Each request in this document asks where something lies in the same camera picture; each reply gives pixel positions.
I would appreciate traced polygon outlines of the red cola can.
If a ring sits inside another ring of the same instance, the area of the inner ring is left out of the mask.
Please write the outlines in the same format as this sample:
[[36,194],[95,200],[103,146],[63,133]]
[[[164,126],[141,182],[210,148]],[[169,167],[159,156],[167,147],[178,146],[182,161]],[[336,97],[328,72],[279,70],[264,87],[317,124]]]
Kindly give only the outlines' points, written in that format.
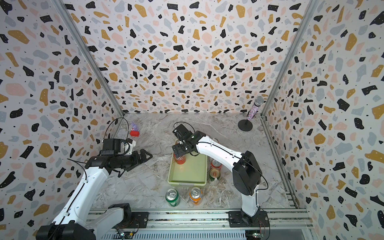
[[211,160],[211,168],[215,168],[218,170],[221,170],[222,164],[219,161],[216,161],[214,159]]
[[181,157],[176,157],[176,155],[173,156],[174,162],[178,165],[183,165],[186,162],[186,157],[181,156]]

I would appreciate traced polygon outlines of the green soda can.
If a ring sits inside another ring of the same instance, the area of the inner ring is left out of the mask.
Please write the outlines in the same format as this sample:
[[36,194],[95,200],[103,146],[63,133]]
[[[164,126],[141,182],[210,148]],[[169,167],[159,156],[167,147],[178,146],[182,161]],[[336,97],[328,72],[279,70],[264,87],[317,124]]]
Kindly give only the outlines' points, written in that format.
[[176,207],[180,203],[180,195],[176,189],[168,189],[165,198],[172,207]]

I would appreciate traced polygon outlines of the orange soda can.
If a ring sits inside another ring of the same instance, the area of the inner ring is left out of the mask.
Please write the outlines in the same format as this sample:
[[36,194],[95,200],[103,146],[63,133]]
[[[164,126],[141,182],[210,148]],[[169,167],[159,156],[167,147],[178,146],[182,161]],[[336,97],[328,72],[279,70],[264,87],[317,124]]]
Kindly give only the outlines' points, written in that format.
[[189,193],[190,200],[193,204],[198,205],[202,200],[203,192],[198,187],[193,187]]

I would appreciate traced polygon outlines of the green red beer can front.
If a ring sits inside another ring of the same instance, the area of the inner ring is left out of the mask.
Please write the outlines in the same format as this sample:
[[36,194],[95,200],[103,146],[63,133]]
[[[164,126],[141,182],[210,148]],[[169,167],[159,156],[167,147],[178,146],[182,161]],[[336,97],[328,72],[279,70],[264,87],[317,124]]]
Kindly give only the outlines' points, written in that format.
[[211,168],[208,172],[208,179],[210,182],[219,181],[221,178],[221,171],[216,168]]

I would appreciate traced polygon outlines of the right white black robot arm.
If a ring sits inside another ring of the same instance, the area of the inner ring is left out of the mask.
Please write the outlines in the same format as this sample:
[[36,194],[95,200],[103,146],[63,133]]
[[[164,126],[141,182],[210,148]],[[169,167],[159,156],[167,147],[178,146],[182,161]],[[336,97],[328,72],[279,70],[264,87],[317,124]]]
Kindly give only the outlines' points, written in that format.
[[259,217],[261,209],[258,203],[258,190],[263,177],[259,164],[252,152],[244,153],[231,150],[206,134],[189,130],[173,130],[179,143],[172,146],[176,157],[192,152],[206,155],[231,171],[233,184],[242,195],[242,221],[251,226]]

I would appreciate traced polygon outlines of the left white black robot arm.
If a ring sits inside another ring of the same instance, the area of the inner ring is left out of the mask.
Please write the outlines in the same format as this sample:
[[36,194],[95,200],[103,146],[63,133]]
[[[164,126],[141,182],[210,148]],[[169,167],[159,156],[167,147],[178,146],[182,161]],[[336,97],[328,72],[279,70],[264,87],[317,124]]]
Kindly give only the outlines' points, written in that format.
[[129,204],[114,204],[96,220],[88,223],[93,201],[112,172],[128,172],[152,159],[144,149],[131,155],[99,155],[91,157],[73,195],[50,225],[37,231],[38,240],[99,240],[111,229],[142,228]]

